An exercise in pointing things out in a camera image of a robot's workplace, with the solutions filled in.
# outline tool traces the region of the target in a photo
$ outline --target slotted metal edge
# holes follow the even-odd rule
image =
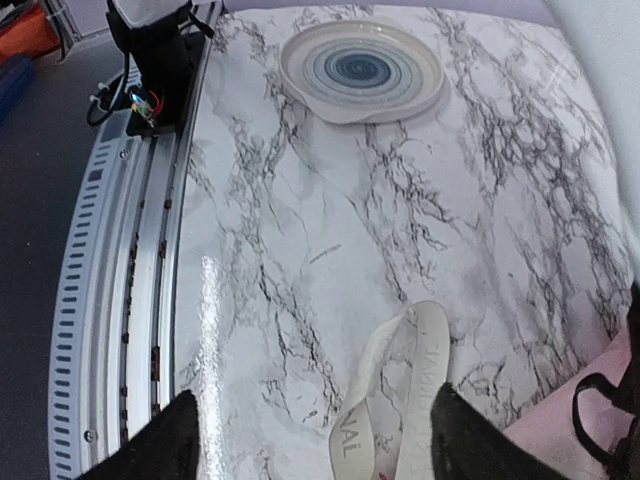
[[[206,20],[214,24],[221,10],[222,3],[212,5]],[[207,42],[192,114],[179,138],[128,138],[128,113],[115,114],[99,130],[73,215],[54,317],[48,433],[55,480],[73,479],[115,453],[173,398],[177,243],[210,47]],[[136,70],[129,83],[139,79]],[[116,136],[114,128],[121,130]]]

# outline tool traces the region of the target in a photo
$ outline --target white marble pattern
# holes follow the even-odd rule
[[[284,41],[372,14],[440,56],[437,115],[336,127],[283,94]],[[176,311],[176,381],[200,398],[205,478],[329,479],[350,370],[405,302],[444,306],[450,381],[500,427],[608,344],[631,281],[614,159],[557,30],[408,7],[245,11],[218,30]],[[386,474],[412,333],[370,402]]]

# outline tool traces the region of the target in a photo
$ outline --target white strap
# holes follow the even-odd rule
[[[329,455],[335,480],[374,478],[375,446],[366,398],[376,387],[389,345],[407,317],[416,323],[418,338],[395,479],[434,478],[430,412],[436,392],[447,377],[449,324],[439,304],[420,302],[403,309],[369,337],[329,436]]]

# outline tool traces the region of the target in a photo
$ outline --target screw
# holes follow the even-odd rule
[[[84,439],[87,441],[87,443],[95,442],[96,437],[97,435],[95,434],[95,432],[92,432],[91,430],[87,430],[86,432],[84,432]]]

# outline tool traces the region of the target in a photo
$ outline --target spiral pattern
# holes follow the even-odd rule
[[[422,72],[405,52],[375,40],[334,40],[312,50],[303,77],[314,96],[340,106],[399,107],[422,88]]]

